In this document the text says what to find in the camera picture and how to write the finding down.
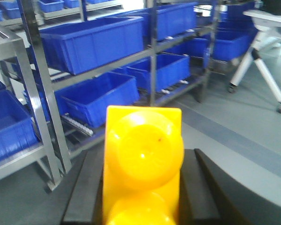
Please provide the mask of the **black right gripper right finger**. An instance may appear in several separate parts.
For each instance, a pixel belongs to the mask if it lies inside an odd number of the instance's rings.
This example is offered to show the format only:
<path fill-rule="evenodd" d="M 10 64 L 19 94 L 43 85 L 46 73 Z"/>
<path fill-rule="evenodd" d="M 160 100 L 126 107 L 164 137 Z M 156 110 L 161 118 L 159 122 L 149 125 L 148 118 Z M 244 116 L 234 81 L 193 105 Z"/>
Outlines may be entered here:
<path fill-rule="evenodd" d="M 185 149 L 179 224 L 281 225 L 281 206 L 236 181 L 200 149 Z"/>

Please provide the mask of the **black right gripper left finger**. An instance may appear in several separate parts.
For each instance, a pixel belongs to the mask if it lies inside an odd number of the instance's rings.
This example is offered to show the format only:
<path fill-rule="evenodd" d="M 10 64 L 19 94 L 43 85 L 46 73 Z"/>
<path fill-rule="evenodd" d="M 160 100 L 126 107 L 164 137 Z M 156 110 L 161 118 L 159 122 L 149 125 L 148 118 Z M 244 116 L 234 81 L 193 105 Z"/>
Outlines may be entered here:
<path fill-rule="evenodd" d="M 103 223 L 103 150 L 88 151 L 74 185 L 62 225 Z"/>

